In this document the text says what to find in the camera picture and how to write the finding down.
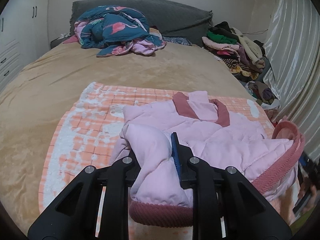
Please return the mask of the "cream satin curtain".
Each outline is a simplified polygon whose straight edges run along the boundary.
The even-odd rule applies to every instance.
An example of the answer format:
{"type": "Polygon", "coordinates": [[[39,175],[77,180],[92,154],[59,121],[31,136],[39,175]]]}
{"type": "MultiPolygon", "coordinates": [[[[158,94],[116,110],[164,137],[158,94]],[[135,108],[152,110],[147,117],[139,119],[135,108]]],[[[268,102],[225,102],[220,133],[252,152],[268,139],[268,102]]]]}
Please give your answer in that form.
{"type": "Polygon", "coordinates": [[[319,160],[319,13],[311,0],[277,0],[265,43],[264,77],[286,116],[305,135],[305,153],[319,160]]]}

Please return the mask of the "white wardrobe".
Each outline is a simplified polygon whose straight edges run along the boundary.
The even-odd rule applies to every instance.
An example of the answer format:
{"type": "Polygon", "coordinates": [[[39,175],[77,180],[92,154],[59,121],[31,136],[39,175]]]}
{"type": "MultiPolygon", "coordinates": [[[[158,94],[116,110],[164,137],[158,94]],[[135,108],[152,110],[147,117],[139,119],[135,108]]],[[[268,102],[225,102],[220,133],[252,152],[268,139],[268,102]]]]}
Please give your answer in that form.
{"type": "Polygon", "coordinates": [[[50,50],[49,0],[9,0],[1,13],[1,90],[50,50]]]}

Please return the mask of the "grey headboard cushion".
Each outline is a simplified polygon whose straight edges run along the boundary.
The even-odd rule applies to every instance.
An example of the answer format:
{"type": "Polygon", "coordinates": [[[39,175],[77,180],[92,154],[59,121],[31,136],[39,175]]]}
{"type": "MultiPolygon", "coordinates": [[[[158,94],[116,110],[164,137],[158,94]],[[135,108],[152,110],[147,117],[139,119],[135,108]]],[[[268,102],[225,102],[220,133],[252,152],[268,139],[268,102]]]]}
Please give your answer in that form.
{"type": "Polygon", "coordinates": [[[69,34],[74,34],[74,23],[85,11],[99,5],[120,5],[142,12],[150,27],[157,27],[165,37],[183,37],[202,46],[202,37],[212,23],[213,13],[167,0],[82,0],[72,4],[69,34]]]}

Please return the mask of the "pink quilted jacket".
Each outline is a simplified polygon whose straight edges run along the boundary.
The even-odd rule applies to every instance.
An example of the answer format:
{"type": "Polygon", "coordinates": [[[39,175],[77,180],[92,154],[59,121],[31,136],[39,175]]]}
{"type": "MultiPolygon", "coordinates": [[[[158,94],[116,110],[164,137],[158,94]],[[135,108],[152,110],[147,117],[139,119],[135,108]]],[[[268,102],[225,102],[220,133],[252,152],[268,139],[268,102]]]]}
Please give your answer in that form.
{"type": "Polygon", "coordinates": [[[125,106],[124,126],[113,149],[115,162],[134,152],[140,172],[130,190],[130,217],[164,228],[192,225],[193,192],[182,189],[172,158],[170,136],[217,168],[236,167],[268,200],[295,182],[305,139],[289,121],[272,137],[263,126],[229,111],[205,91],[176,93],[171,100],[125,106]]]}

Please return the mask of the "tan bed cover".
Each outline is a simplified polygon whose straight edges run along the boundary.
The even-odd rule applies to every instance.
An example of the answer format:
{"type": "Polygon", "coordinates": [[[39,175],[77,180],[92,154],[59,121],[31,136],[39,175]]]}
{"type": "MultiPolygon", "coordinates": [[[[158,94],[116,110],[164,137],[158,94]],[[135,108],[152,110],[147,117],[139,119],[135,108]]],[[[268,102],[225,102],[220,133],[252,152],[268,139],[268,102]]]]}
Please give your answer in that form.
{"type": "Polygon", "coordinates": [[[1,93],[1,203],[22,232],[39,216],[39,184],[57,124],[94,81],[249,98],[224,63],[198,46],[168,43],[152,56],[97,57],[78,43],[58,45],[1,93]]]}

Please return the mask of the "orange white cloud blanket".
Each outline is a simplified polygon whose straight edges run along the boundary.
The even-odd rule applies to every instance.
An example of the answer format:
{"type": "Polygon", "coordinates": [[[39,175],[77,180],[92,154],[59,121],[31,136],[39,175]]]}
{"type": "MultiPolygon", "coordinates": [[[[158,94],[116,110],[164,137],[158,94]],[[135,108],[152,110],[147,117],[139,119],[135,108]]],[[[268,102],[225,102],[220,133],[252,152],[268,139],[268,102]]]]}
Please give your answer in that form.
{"type": "MultiPolygon", "coordinates": [[[[89,84],[61,118],[50,142],[39,187],[40,210],[43,211],[86,166],[102,168],[112,163],[112,152],[124,126],[125,106],[168,101],[176,93],[178,91],[89,84]]],[[[253,100],[210,95],[208,98],[219,100],[229,111],[242,114],[250,121],[259,122],[267,136],[272,137],[276,126],[272,126],[263,109],[253,100]]],[[[290,188],[269,201],[289,223],[294,219],[291,207],[295,201],[293,191],[297,176],[290,188]]]]}

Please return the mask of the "floral laundry basket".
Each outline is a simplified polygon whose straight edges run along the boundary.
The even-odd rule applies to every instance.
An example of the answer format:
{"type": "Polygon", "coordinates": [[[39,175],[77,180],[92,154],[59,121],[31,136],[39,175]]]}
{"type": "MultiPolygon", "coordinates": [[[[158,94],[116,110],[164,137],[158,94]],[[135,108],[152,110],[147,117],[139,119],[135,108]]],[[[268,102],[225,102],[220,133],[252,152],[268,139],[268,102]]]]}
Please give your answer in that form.
{"type": "Polygon", "coordinates": [[[280,101],[268,85],[260,81],[250,81],[245,84],[245,89],[253,96],[256,103],[265,111],[270,119],[278,114],[280,101]]]}

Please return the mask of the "blue flamingo print quilt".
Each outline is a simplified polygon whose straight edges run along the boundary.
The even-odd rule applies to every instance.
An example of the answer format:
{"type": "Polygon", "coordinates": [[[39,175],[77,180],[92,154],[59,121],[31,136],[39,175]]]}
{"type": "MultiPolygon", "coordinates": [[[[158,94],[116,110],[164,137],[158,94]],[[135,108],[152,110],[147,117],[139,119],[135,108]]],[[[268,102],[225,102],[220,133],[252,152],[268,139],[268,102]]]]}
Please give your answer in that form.
{"type": "Polygon", "coordinates": [[[74,24],[82,49],[99,49],[97,57],[135,53],[150,56],[166,42],[150,33],[146,16],[137,9],[103,5],[85,11],[74,24]]]}

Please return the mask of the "pile of mixed clothes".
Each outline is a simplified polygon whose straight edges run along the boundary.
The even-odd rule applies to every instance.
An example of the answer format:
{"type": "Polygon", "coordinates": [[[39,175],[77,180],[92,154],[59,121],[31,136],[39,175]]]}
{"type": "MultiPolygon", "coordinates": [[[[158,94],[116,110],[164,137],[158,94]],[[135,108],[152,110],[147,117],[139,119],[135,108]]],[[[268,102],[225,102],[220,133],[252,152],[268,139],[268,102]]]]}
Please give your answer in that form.
{"type": "Polygon", "coordinates": [[[226,21],[210,27],[202,43],[204,49],[221,60],[241,82],[261,82],[270,68],[264,44],[251,40],[226,21]]]}

